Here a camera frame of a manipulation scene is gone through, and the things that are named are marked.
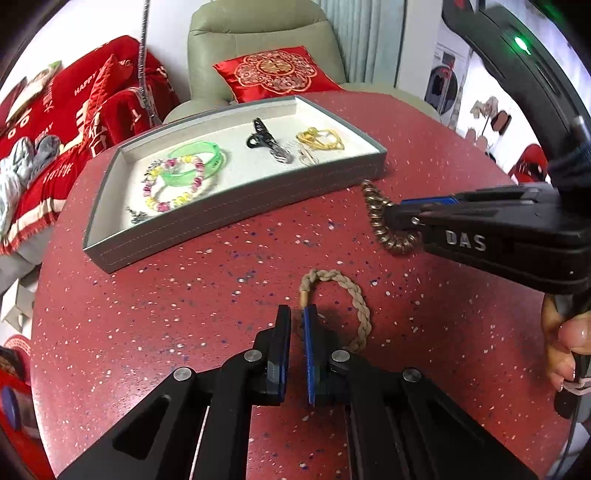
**green plastic bangle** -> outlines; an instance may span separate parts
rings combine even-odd
[[[208,179],[215,175],[224,163],[222,152],[215,143],[195,142],[184,145],[169,153],[168,157],[178,158],[185,155],[199,155],[200,153],[213,153],[213,157],[204,165],[203,179]],[[160,176],[164,180],[164,184],[169,187],[186,187],[191,185],[196,174],[196,170],[187,170],[182,173],[162,173]]]

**metal screw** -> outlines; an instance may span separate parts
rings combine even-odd
[[[177,368],[173,373],[173,377],[179,382],[187,380],[191,378],[191,369],[187,367]]]
[[[335,362],[346,362],[349,358],[351,358],[351,355],[347,350],[335,350],[332,352],[331,358]]]
[[[421,377],[421,372],[416,368],[407,368],[404,372],[402,372],[402,378],[410,383],[417,383],[419,380],[421,380]]]
[[[259,350],[249,350],[244,352],[244,360],[247,362],[257,362],[262,358],[262,353]]]

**fingernail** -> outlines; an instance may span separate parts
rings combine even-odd
[[[564,377],[566,380],[574,380],[574,368],[567,363],[561,363],[558,367],[556,367],[555,372],[561,377]]]
[[[563,389],[563,382],[564,382],[564,378],[560,377],[557,374],[550,374],[550,383],[552,383],[552,386],[556,389],[557,392],[562,392]]]
[[[587,320],[569,320],[558,330],[558,339],[565,347],[573,349],[587,343]]]

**red blanket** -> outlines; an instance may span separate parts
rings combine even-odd
[[[86,162],[103,150],[152,127],[137,81],[138,42],[119,37],[64,69],[0,138],[0,158],[19,138],[57,135],[62,153],[22,196],[0,255],[52,225]],[[178,105],[160,62],[146,61],[148,90],[160,118]]]

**curtain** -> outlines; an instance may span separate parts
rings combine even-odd
[[[314,0],[328,17],[348,82],[394,85],[405,0]]]

